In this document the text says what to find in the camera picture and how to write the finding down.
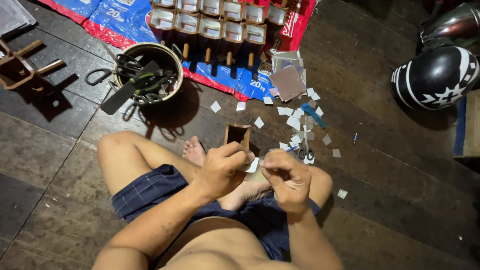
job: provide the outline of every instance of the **man's hand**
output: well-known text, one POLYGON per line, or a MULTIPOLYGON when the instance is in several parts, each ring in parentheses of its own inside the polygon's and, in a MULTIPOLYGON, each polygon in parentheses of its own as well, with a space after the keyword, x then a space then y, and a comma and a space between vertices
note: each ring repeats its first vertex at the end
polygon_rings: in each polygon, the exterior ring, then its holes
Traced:
POLYGON ((237 169, 254 159, 255 155, 237 142, 210 149, 200 175, 192 184, 211 201, 221 198, 243 182, 246 173, 237 169))
POLYGON ((286 213, 303 214, 310 209, 308 194, 312 175, 307 166, 297 162, 285 150, 276 149, 260 164, 265 178, 272 184, 275 199, 286 213))

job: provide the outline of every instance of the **black helmet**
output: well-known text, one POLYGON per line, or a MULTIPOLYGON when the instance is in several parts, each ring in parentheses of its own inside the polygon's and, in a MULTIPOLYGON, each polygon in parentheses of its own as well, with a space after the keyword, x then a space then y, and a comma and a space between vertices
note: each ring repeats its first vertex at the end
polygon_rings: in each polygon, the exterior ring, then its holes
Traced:
POLYGON ((438 110, 451 106, 477 81, 479 63, 468 50, 456 46, 428 49, 392 74, 392 95, 413 109, 438 110))

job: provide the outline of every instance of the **navy plaid shorts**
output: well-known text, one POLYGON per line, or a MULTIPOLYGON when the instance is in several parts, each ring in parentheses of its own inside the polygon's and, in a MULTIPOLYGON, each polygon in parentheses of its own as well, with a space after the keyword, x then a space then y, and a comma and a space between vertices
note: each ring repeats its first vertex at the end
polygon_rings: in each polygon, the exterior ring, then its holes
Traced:
MULTIPOLYGON (((131 222, 187 185, 187 181, 175 167, 164 164, 138 177, 115 194, 112 198, 113 207, 119 219, 124 218, 131 222)), ((320 207, 312 200, 310 205, 314 215, 318 215, 320 207)), ((273 260, 283 260, 281 250, 290 251, 287 214, 276 203, 273 192, 247 203, 239 211, 224 210, 214 201, 200 208, 183 230, 197 220, 212 216, 230 218, 245 224, 273 260)))

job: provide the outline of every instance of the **blue utility knife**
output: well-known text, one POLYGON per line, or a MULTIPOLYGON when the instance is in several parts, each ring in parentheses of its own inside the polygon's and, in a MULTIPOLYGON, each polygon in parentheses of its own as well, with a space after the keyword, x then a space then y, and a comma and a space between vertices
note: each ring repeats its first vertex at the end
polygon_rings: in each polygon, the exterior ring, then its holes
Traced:
POLYGON ((315 119, 315 121, 317 121, 317 123, 323 128, 327 128, 327 125, 325 124, 325 122, 322 120, 322 118, 313 110, 312 107, 310 107, 310 105, 308 105, 307 103, 303 103, 302 106, 301 106, 301 110, 308 113, 313 119, 315 119))

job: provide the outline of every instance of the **bare foot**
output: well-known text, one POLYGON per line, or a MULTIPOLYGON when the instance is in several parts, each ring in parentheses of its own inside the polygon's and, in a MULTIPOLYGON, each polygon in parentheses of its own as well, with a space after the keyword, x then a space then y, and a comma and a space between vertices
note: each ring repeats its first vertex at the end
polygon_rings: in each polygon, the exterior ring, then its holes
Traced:
POLYGON ((200 167, 203 166, 206 155, 197 136, 193 136, 183 145, 183 157, 200 167))
POLYGON ((271 190, 269 182, 248 182, 243 181, 237 188, 229 194, 221 197, 217 201, 222 209, 237 211, 247 202, 253 202, 271 190))

